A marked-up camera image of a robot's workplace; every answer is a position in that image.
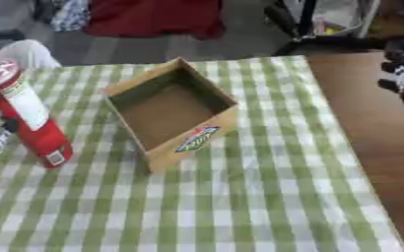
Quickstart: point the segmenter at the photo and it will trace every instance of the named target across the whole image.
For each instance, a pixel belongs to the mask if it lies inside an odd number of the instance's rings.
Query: clothing
[[[224,31],[221,8],[222,0],[94,0],[85,31],[109,36],[179,32],[217,38]]]
[[[58,9],[50,22],[57,32],[80,30],[89,22],[89,0],[51,1]]]
[[[14,42],[5,46],[0,50],[0,57],[15,59],[22,70],[60,66],[44,45],[31,39]]]
[[[13,58],[18,61],[20,68],[31,69],[39,67],[60,67],[50,51],[36,40],[22,40],[11,43],[0,50],[0,57]]]

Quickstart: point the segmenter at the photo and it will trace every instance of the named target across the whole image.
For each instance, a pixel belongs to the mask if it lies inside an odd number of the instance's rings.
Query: can label
[[[45,108],[41,99],[24,79],[23,75],[14,84],[1,90],[1,94],[9,101],[32,131],[38,130],[47,122],[49,118],[47,108]]]

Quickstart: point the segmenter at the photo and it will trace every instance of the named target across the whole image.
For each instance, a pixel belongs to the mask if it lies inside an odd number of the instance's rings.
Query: chair
[[[271,6],[265,8],[267,19],[277,25],[282,32],[291,37],[291,40],[280,48],[274,56],[292,54],[295,50],[313,45],[320,49],[340,49],[349,51],[360,51],[369,49],[382,49],[386,44],[385,39],[364,38],[368,33],[379,0],[370,2],[360,0],[360,25],[345,32],[333,35],[316,35],[313,33],[313,15],[317,6],[317,0],[302,0],[302,10],[299,17],[294,17],[290,8],[283,0],[278,0]]]

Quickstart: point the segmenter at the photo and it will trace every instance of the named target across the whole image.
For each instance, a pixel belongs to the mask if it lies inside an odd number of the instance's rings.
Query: red and white can
[[[18,137],[46,168],[60,166],[72,156],[69,140],[13,59],[0,58],[0,110],[4,117],[18,120]]]

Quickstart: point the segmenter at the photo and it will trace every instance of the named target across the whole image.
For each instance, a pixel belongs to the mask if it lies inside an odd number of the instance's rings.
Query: fabric pile
[[[57,32],[85,29],[91,35],[155,36],[190,33],[220,37],[222,0],[39,0],[36,17]]]
[[[90,19],[89,0],[39,0],[34,15],[57,32],[80,30]]]

